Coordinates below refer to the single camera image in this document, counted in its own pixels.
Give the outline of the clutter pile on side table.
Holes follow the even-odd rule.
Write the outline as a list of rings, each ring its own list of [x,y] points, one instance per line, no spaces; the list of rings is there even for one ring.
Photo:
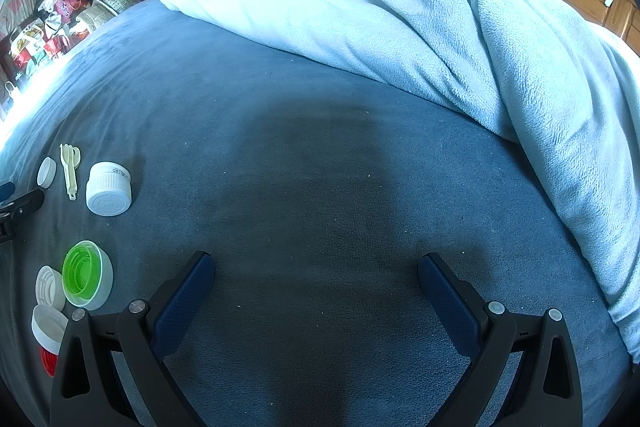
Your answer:
[[[1,2],[1,115],[37,72],[66,55],[139,0],[4,0]]]

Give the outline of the small white cap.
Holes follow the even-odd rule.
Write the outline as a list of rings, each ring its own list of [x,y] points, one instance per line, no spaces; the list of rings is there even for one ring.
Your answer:
[[[47,190],[55,179],[56,170],[58,170],[58,165],[53,158],[49,156],[43,158],[37,173],[38,186]]]

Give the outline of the cream plastic spoon set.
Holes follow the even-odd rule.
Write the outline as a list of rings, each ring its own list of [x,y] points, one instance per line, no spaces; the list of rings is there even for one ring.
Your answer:
[[[73,202],[77,198],[78,193],[76,169],[81,162],[81,153],[77,146],[61,144],[60,157],[64,172],[66,194]]]

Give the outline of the white and red cap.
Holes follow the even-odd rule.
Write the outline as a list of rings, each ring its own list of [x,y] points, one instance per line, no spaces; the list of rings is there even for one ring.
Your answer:
[[[67,323],[67,317],[51,306],[37,305],[32,309],[32,335],[40,348],[42,366],[50,377],[58,365]]]

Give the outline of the white ribbed cap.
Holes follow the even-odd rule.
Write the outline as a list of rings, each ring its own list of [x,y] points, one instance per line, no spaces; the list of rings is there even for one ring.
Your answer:
[[[35,296],[38,305],[62,311],[66,303],[62,274],[50,265],[43,265],[36,277]]]

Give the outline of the white plastic jar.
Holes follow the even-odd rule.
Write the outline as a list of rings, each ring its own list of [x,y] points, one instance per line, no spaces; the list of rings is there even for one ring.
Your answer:
[[[86,186],[86,206],[99,217],[116,217],[126,212],[132,202],[131,176],[121,165],[111,161],[94,164]]]

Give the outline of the green and white cap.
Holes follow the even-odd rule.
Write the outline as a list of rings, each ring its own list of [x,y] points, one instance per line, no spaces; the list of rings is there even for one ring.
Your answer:
[[[114,271],[110,257],[91,241],[70,248],[62,265],[66,300],[76,308],[96,311],[111,295]]]

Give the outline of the dark blue bed sheet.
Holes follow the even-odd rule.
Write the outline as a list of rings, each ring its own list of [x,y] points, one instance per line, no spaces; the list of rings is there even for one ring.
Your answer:
[[[423,426],[465,370],[423,295],[429,251],[512,312],[559,309],[584,422],[631,377],[588,263],[522,150],[451,110],[261,46],[149,0],[32,80],[1,178],[31,190],[77,146],[131,176],[101,218],[62,176],[1,248],[1,375],[47,425],[35,280],[89,239],[110,256],[106,312],[148,298],[195,251],[207,303],[167,366],[211,426]]]

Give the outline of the light blue fleece blanket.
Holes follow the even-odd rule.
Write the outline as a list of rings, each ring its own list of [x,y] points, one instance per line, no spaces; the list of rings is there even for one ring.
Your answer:
[[[160,0],[521,145],[639,352],[639,59],[562,0]]]

